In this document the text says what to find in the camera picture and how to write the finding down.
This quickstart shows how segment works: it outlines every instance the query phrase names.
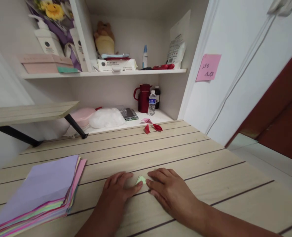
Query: right hand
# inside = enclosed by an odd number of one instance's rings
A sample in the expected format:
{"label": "right hand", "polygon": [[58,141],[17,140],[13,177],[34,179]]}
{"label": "right hand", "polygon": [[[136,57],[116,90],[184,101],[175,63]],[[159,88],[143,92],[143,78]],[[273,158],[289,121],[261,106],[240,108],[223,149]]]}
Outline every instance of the right hand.
{"label": "right hand", "polygon": [[173,169],[159,168],[148,172],[148,175],[159,181],[146,179],[146,184],[166,212],[181,224],[195,230],[198,222],[204,220],[205,204],[195,197],[185,181]]}

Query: pink container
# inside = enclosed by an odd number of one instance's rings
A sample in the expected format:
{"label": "pink container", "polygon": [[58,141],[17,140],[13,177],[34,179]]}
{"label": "pink container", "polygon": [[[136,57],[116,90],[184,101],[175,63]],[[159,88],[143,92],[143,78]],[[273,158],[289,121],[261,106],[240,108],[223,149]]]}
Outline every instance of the pink container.
{"label": "pink container", "polygon": [[86,127],[89,124],[89,117],[96,112],[93,108],[81,108],[76,112],[70,113],[73,119],[80,127]]}
{"label": "pink container", "polygon": [[70,58],[55,54],[24,54],[19,60],[28,73],[59,73],[58,66],[74,68]]}

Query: teddy bear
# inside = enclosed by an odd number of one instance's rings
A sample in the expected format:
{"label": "teddy bear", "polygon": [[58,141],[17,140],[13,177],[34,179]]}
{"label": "teddy bear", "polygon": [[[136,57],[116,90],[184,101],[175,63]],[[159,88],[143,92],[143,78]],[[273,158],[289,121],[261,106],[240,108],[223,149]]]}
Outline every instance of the teddy bear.
{"label": "teddy bear", "polygon": [[97,31],[94,33],[95,43],[100,55],[114,54],[114,35],[110,23],[98,22]]}

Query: finger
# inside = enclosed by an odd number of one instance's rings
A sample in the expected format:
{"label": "finger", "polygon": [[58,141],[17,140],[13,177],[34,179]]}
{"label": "finger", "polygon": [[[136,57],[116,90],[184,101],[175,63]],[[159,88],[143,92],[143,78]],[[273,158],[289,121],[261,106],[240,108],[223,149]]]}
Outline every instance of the finger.
{"label": "finger", "polygon": [[162,207],[166,210],[166,212],[170,213],[170,207],[167,201],[161,196],[157,191],[151,190],[150,194],[153,195],[157,201],[162,205]]}
{"label": "finger", "polygon": [[180,177],[173,169],[168,169],[173,176]]}
{"label": "finger", "polygon": [[158,193],[162,193],[162,191],[163,191],[163,184],[161,184],[160,182],[151,181],[149,179],[146,179],[146,184],[150,189],[154,189]]}
{"label": "finger", "polygon": [[160,171],[161,173],[163,173],[167,177],[172,177],[172,173],[170,173],[170,171],[167,170],[166,168],[159,168],[159,169],[157,169],[157,171]]}
{"label": "finger", "polygon": [[106,182],[104,183],[103,189],[107,189],[110,186],[111,179],[112,179],[112,176],[107,178]]}
{"label": "finger", "polygon": [[143,181],[139,181],[134,187],[125,190],[125,200],[133,197],[142,188]]}
{"label": "finger", "polygon": [[155,171],[150,171],[147,173],[149,177],[152,177],[154,179],[157,179],[158,181],[165,183],[167,181],[167,176],[164,175],[162,172],[155,170]]}
{"label": "finger", "polygon": [[111,182],[110,182],[110,185],[114,185],[114,184],[116,184],[117,179],[118,179],[122,174],[124,174],[124,173],[125,173],[125,171],[122,171],[122,172],[119,172],[119,173],[116,173],[116,174],[112,175],[112,176],[111,176]]}
{"label": "finger", "polygon": [[129,178],[132,178],[133,175],[134,175],[133,173],[124,173],[124,174],[122,174],[122,176],[119,177],[119,180],[118,180],[117,184],[119,184],[121,187],[123,187],[124,184],[125,184],[125,181],[127,179],[129,179]]}

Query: desk surface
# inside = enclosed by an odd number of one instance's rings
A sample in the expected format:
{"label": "desk surface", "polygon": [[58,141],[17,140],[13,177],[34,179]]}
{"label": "desk surface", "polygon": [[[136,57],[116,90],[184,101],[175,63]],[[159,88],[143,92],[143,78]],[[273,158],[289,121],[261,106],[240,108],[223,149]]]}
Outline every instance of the desk surface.
{"label": "desk surface", "polygon": [[0,108],[0,127],[61,119],[80,101]]}
{"label": "desk surface", "polygon": [[[71,213],[18,236],[72,237],[94,210],[105,179],[129,171],[139,175],[159,167],[174,169],[193,193],[215,208],[284,236],[292,236],[292,193],[240,160],[184,121],[162,123],[162,132],[144,126],[63,138],[28,148],[0,171],[0,210],[32,166],[79,154],[87,159]],[[117,236],[197,236],[174,221],[147,192],[146,185],[126,206]]]}

